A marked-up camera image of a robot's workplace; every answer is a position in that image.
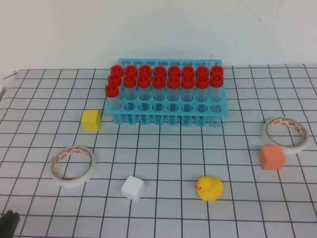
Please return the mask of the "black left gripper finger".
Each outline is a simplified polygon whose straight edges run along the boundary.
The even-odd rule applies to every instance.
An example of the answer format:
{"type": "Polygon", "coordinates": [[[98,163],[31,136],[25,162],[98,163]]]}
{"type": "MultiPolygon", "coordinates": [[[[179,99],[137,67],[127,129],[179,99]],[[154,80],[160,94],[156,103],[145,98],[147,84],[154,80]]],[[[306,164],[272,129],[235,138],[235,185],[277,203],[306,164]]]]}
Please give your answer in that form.
{"type": "Polygon", "coordinates": [[[12,238],[17,225],[20,221],[20,215],[17,212],[8,210],[0,218],[0,238],[12,238]]]}

